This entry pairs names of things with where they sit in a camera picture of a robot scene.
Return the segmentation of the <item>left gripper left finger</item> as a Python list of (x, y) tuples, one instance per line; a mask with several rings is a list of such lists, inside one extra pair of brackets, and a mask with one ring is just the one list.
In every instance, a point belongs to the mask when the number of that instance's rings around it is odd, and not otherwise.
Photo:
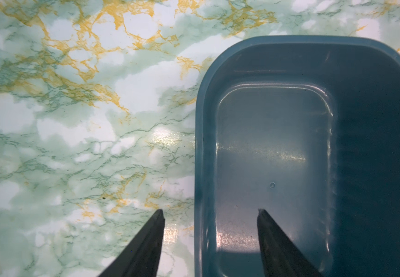
[(163, 210), (157, 210), (100, 277), (156, 277), (165, 228)]

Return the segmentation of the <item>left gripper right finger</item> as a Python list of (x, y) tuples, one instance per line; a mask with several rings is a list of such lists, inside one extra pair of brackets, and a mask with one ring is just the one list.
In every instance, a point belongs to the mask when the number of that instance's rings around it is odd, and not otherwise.
[(263, 272), (266, 277), (320, 277), (322, 275), (264, 209), (259, 210), (257, 229)]

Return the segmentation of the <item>dark teal plastic bin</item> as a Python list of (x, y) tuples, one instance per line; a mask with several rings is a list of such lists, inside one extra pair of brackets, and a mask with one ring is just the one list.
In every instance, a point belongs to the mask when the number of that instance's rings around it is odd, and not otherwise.
[(259, 36), (206, 72), (195, 115), (198, 277), (264, 275), (269, 214), (325, 277), (400, 277), (400, 55)]

